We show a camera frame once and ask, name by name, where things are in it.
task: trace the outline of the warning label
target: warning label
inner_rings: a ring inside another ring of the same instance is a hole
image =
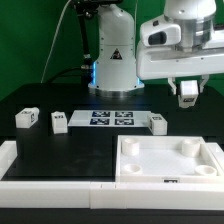
[[[116,49],[113,53],[113,55],[111,56],[110,59],[113,59],[113,60],[122,60],[122,57],[121,57],[121,54],[119,52],[118,49]]]

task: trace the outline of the label sticker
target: label sticker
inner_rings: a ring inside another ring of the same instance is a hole
[[[121,54],[119,52],[118,49],[116,49],[113,53],[113,55],[111,56],[110,59],[113,59],[113,60],[122,60],[122,57],[121,57]]]
[[[109,111],[93,111],[92,117],[110,117]]]
[[[115,117],[133,117],[133,112],[115,112]]]
[[[109,125],[110,119],[91,119],[90,125]]]
[[[134,119],[115,119],[115,125],[134,125]]]

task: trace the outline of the white cube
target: white cube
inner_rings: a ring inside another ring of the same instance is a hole
[[[52,127],[54,134],[62,134],[68,132],[67,118],[64,112],[54,112],[51,114]]]
[[[198,83],[196,80],[182,81],[180,83],[180,107],[187,108],[194,106],[198,98]]]
[[[167,121],[161,114],[148,115],[149,129],[153,135],[167,135]]]
[[[17,128],[30,128],[34,123],[38,121],[39,109],[25,108],[18,114],[16,114],[16,127]]]

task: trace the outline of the green background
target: green background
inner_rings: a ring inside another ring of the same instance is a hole
[[[0,99],[23,84],[40,83],[61,11],[67,0],[0,1]],[[137,31],[140,25],[163,13],[165,0],[139,0]],[[223,0],[216,0],[216,23],[224,22]],[[124,0],[120,7],[134,16],[136,0]],[[98,55],[97,18],[87,21],[93,59]],[[76,12],[67,9],[45,80],[55,73],[82,64],[82,42]],[[78,77],[60,82],[80,82]],[[209,81],[224,94],[224,76]]]

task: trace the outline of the black cable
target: black cable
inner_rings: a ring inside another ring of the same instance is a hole
[[[68,68],[68,69],[62,70],[61,72],[54,75],[52,78],[48,79],[46,83],[52,83],[55,79],[59,77],[68,77],[68,76],[65,76],[64,74],[68,72],[72,72],[72,71],[81,71],[81,67],[74,67],[74,68]]]

